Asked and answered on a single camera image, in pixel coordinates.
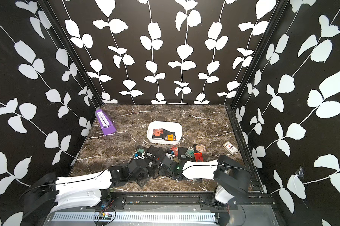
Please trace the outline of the orange label tea bag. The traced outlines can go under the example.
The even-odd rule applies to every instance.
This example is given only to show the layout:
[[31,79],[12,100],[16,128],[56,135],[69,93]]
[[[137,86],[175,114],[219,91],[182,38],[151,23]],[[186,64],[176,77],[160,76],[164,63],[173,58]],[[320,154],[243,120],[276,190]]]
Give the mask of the orange label tea bag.
[[167,141],[176,141],[176,137],[173,134],[168,134],[165,138]]

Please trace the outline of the red label tea bag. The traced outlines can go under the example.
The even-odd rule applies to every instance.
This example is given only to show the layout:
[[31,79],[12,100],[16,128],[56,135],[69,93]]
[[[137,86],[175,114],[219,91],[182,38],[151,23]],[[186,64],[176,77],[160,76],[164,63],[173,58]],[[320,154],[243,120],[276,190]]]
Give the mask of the red label tea bag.
[[163,135],[163,128],[153,129],[153,136],[152,136],[152,138],[159,138],[162,135]]

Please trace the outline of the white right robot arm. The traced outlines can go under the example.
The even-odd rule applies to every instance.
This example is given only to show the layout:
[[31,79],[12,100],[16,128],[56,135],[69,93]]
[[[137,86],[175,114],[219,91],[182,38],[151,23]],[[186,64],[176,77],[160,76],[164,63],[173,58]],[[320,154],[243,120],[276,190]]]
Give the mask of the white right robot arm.
[[159,159],[160,167],[173,180],[208,179],[217,183],[211,204],[227,205],[236,197],[248,195],[251,172],[238,162],[221,155],[210,162],[171,160],[168,156]]

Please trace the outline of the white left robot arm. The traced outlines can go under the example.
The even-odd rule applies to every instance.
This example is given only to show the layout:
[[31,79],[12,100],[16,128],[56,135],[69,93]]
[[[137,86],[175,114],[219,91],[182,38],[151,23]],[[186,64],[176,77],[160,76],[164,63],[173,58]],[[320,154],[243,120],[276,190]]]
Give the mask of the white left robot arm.
[[147,179],[152,167],[151,162],[139,158],[89,175],[57,177],[55,173],[48,173],[20,196],[24,207],[22,223],[35,226],[52,212],[94,207],[103,200],[108,189]]

